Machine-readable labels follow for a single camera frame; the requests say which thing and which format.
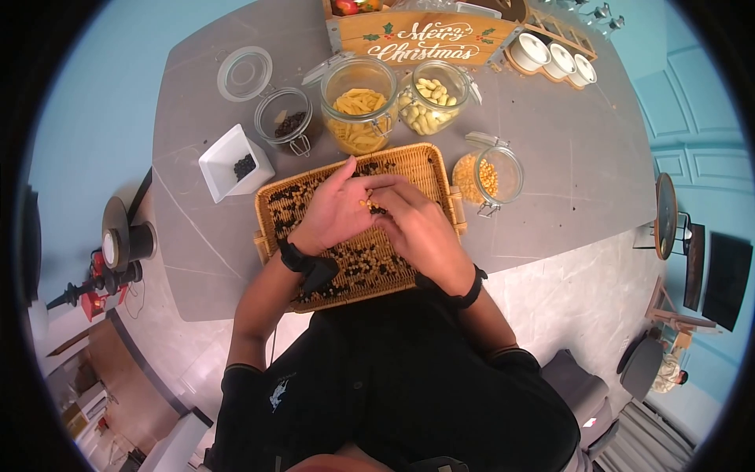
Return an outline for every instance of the black wrist strap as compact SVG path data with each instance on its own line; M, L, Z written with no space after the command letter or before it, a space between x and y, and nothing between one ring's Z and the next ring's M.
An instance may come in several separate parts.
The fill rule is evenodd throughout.
M446 303L452 305L455 308L458 308L459 310L464 310L466 308L469 308L472 306L472 304L477 301L477 297L479 297L479 293L482 290L482 280L488 278L488 274L485 273L484 270L477 267L475 264L474 266L475 270L475 278L474 283L472 284L472 288L469 290L469 293L467 293L465 296L461 295L454 295L451 296L447 293L445 293L435 282L427 278L426 276L422 275L421 273L417 272L417 275L414 276L414 283L417 284L417 287L419 288L427 288L429 290L433 290L438 293L438 295L441 296L445 300Z
M302 254L287 239L280 239L278 247L281 250L283 264L292 272L299 272L304 275L304 283L301 284L301 289L305 296L309 296L338 275L340 269L338 263L333 259Z

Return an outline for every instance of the gray table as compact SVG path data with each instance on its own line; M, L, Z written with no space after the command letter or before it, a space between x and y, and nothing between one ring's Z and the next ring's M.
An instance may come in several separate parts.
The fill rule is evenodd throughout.
M634 91L613 46L597 35L593 42L598 85L576 91L540 75L480 66L474 77L484 104L467 107L451 127L428 139L441 149L449 176L471 149L464 142L470 131L510 140L525 169L522 195L494 218L477 217L477 207L465 205L469 233L462 243L489 273L655 218L652 160ZM277 153L254 131L260 99L232 103L220 95L216 57L249 45L269 51L273 85L299 86L305 73L331 55L320 0L259 0L195 32L168 55L153 144L155 223L171 291L186 321L232 318L244 287L261 269L252 243L258 229L254 195L215 205L199 170L202 153L241 123L266 150L275 179L346 158L329 134L308 159ZM319 108L317 88L306 92ZM398 124L391 144L419 139Z

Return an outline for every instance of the white ceramic pot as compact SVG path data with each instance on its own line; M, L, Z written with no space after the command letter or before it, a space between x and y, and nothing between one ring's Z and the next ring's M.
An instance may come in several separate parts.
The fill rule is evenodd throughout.
M577 65L577 70L573 74L569 74L569 78L574 85L584 87L585 85L598 82L598 76L595 73L595 69L593 69L593 65L585 56L582 54L575 54L574 62Z
M550 51L540 39L523 32L511 46L511 58L524 70L537 70L550 62Z
M577 64L572 55L560 44L552 42L548 45L550 62L545 64L545 71L554 79L561 79L577 72Z

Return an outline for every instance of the glass jar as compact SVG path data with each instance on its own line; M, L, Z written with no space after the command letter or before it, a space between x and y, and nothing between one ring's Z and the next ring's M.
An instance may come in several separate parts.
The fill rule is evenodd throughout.
M482 96L472 77L443 60L427 60L401 79L399 113L412 131L427 136L450 125L461 110Z
M310 156L322 134L322 120L312 102L298 88L278 88L268 94L254 112L254 127L278 151Z
M465 202L479 205L479 216L490 218L522 192L524 169L498 137L473 132L466 140L478 149L456 162L451 180Z
M396 74L385 62L341 53L307 73L303 85L317 82L325 127L340 150L361 156L388 144L399 89Z

